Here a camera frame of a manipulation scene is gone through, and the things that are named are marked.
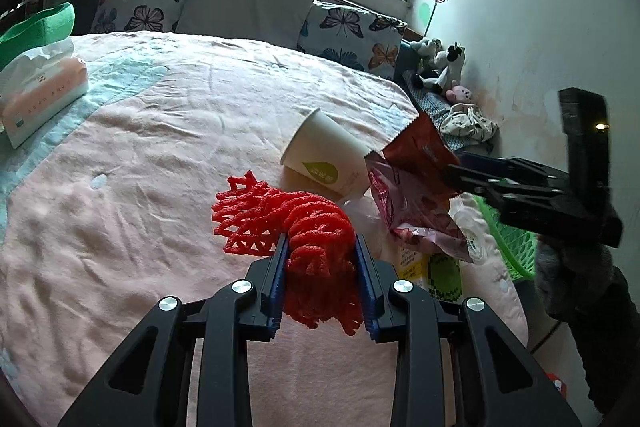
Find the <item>gloved right hand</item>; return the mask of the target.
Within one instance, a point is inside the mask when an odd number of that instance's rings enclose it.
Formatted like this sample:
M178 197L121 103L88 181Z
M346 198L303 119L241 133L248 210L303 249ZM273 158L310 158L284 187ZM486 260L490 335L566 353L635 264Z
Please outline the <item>gloved right hand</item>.
M601 244L567 242L539 236L535 285L552 319L566 322L579 308L582 294L604 291L614 279L611 251Z

